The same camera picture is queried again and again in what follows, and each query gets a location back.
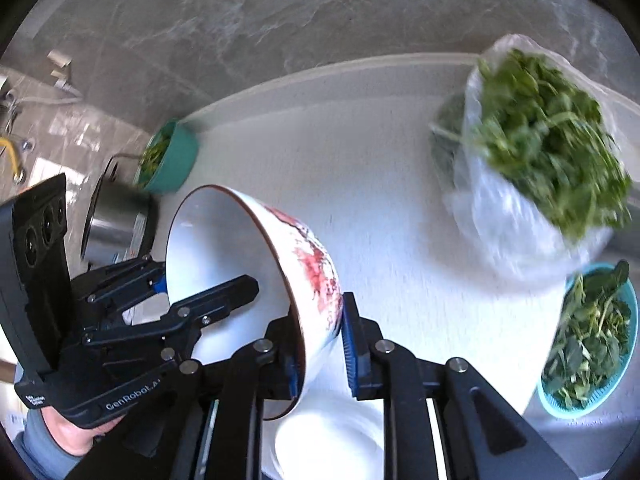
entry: green bowl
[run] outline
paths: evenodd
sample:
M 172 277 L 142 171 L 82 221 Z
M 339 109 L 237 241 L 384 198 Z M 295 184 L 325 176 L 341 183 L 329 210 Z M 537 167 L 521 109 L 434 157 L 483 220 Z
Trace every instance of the green bowl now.
M 191 173 L 198 154 L 195 134 L 177 121 L 169 121 L 160 128 L 146 147 L 154 146 L 166 136 L 171 137 L 171 141 L 154 174 L 147 178 L 140 167 L 136 173 L 136 184 L 151 193 L 178 191 Z
M 594 270 L 613 268 L 614 266 L 611 264 L 593 264 L 584 269 L 583 274 L 586 276 Z M 573 284 L 574 278 L 571 277 L 566 282 L 565 293 L 571 289 Z M 538 397 L 540 398 L 542 406 L 549 415 L 557 418 L 579 418 L 581 416 L 585 416 L 607 400 L 607 397 L 609 397 L 613 393 L 613 390 L 615 390 L 620 384 L 622 376 L 625 374 L 626 369 L 629 366 L 629 361 L 631 361 L 631 356 L 636 348 L 636 339 L 638 338 L 638 300 L 636 300 L 636 292 L 634 291 L 630 280 L 626 280 L 626 283 L 620 287 L 620 290 L 618 291 L 618 298 L 628 304 L 629 309 L 631 310 L 631 321 L 628 326 L 629 353 L 620 358 L 620 368 L 618 373 L 610 378 L 607 384 L 598 388 L 591 394 L 589 402 L 584 408 L 579 407 L 572 408 L 570 410 L 568 410 L 564 404 L 558 402 L 553 395 L 549 395 L 545 392 L 542 385 L 542 378 L 540 378 L 537 387 Z

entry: basket of leafy greens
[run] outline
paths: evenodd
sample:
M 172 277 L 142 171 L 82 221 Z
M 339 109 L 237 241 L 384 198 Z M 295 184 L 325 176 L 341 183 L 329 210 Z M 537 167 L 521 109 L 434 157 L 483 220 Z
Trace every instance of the basket of leafy greens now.
M 545 409 L 577 418 L 601 405 L 622 379 L 638 334 L 629 265 L 594 264 L 568 282 L 553 345 L 538 383 Z
M 149 192 L 176 191 L 189 176 L 197 153 L 193 132 L 177 121 L 169 121 L 142 153 L 136 183 Z
M 494 44 L 469 76 L 456 189 L 445 200 L 501 274 L 567 276 L 629 218 L 631 179 L 607 92 L 518 35 Z

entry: yellow handle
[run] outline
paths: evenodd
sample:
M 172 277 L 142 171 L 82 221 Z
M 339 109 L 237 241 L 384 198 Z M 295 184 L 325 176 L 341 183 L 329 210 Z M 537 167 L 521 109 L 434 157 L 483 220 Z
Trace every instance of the yellow handle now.
M 20 166 L 20 159 L 18 158 L 18 152 L 15 149 L 14 144 L 6 137 L 0 137 L 0 146 L 4 146 L 9 152 L 9 159 L 11 159 L 11 168 L 14 172 L 14 182 L 20 182 L 22 180 L 22 167 Z

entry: bag of leafy greens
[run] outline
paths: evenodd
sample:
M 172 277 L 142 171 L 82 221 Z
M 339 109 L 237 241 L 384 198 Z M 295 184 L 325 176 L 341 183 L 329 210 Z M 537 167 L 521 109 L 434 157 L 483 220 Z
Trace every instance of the bag of leafy greens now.
M 499 274 L 562 280 L 627 219 L 608 92 L 519 35 L 498 40 L 470 74 L 445 202 Z

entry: blue sleeve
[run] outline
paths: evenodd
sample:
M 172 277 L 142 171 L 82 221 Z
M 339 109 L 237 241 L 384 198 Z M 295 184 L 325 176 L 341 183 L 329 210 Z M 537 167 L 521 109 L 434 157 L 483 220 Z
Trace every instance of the blue sleeve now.
M 64 451 L 49 433 L 40 410 L 29 410 L 14 446 L 36 480 L 63 480 L 82 460 Z

